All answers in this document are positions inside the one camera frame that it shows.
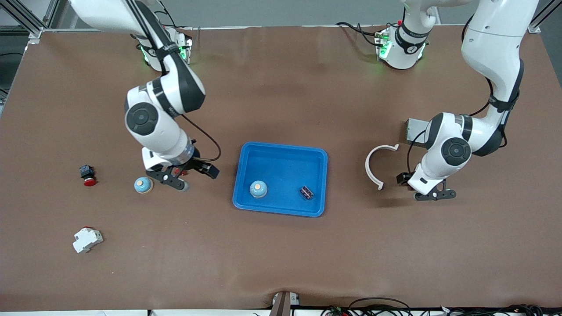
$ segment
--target blue tray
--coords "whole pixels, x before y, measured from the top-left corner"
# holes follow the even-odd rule
[[[242,146],[232,202],[243,210],[317,217],[324,212],[328,155],[319,148],[249,142]],[[250,194],[256,180],[265,182],[262,198]],[[305,199],[300,189],[312,191]]]

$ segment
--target metal frame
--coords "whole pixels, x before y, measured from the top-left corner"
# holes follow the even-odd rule
[[[4,8],[14,20],[30,33],[30,38],[39,38],[41,31],[47,28],[43,21],[29,11],[19,0],[0,0],[0,7]]]
[[[542,10],[534,16],[529,25],[529,33],[536,34],[540,33],[541,29],[539,25],[562,4],[562,0],[551,0]]]

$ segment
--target black clamp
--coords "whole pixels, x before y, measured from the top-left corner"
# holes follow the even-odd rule
[[[411,173],[403,172],[396,176],[396,182],[398,182],[398,184],[401,186],[408,186],[408,180],[410,180],[411,178],[412,178]],[[429,191],[429,193],[426,195],[422,195],[421,193],[416,192],[416,194],[414,194],[414,199],[416,201],[439,201],[439,200],[446,200],[449,198],[455,198],[456,191],[447,189],[447,180],[443,180],[443,182],[441,183],[443,184],[442,189],[437,188],[437,186],[439,186],[438,184],[435,187],[433,187],[433,189],[431,189],[431,191]]]
[[[450,198],[456,197],[455,190],[447,189],[447,180],[443,180],[443,189],[438,189],[435,186],[427,195],[422,195],[421,193],[414,194],[414,199],[416,201],[439,201],[439,200],[446,200]]]
[[[429,33],[418,34],[418,35],[423,35],[423,36],[422,37],[416,37],[416,38],[426,37],[427,34],[429,34]],[[400,35],[400,29],[396,30],[394,38],[396,39],[396,43],[398,44],[398,46],[402,47],[402,49],[404,49],[404,53],[408,54],[408,55],[415,54],[420,48],[422,48],[423,45],[425,45],[425,41],[421,41],[420,43],[417,43],[417,44],[413,44],[413,43],[410,43],[410,42],[406,41]]]
[[[490,98],[488,99],[488,102],[490,103],[491,106],[498,109],[499,113],[502,113],[503,111],[513,110],[513,107],[515,106],[517,99],[519,99],[519,90],[517,90],[517,94],[511,101],[507,101],[507,102],[500,101],[496,99],[496,97],[494,97],[492,94],[490,94]]]
[[[160,61],[164,60],[164,57],[168,55],[171,55],[173,53],[179,53],[179,52],[180,49],[178,45],[176,45],[175,43],[168,43],[154,51],[156,58],[158,58],[158,60]]]
[[[179,177],[187,170],[195,170],[201,174],[206,174],[211,179],[216,179],[219,176],[219,170],[213,166],[213,164],[207,161],[201,161],[193,158],[199,158],[199,150],[195,149],[193,157],[189,159],[185,164],[181,164],[174,167],[168,167],[165,171],[161,169],[157,170],[147,170],[147,176],[159,181],[162,184],[175,188],[182,191],[185,187],[185,182]],[[174,170],[178,168],[178,173],[174,176]]]

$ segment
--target white circuit breaker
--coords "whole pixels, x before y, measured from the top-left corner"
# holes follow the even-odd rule
[[[76,240],[72,245],[74,246],[74,250],[79,254],[85,254],[90,251],[90,248],[94,245],[103,241],[101,233],[89,227],[84,227],[78,233],[74,234],[74,239]]]

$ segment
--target brown table mat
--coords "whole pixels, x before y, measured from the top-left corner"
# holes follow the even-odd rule
[[[410,70],[378,63],[339,28],[193,32],[193,70],[207,90],[189,114],[223,147],[217,180],[190,191],[143,176],[124,126],[128,89],[157,73],[127,34],[43,33],[30,45],[0,120],[0,310],[258,308],[280,290],[302,304],[389,296],[411,306],[562,305],[562,92],[538,35],[522,44],[525,76],[509,145],[452,176],[458,197],[415,202],[395,184],[409,118],[470,113],[488,97],[460,53],[458,26],[434,29]],[[214,147],[187,122],[203,155]],[[232,192],[248,141],[321,147],[326,209],[300,218],[236,209]],[[412,164],[425,151],[414,148]],[[78,168],[97,169],[84,187]],[[85,254],[73,234],[104,242]]]

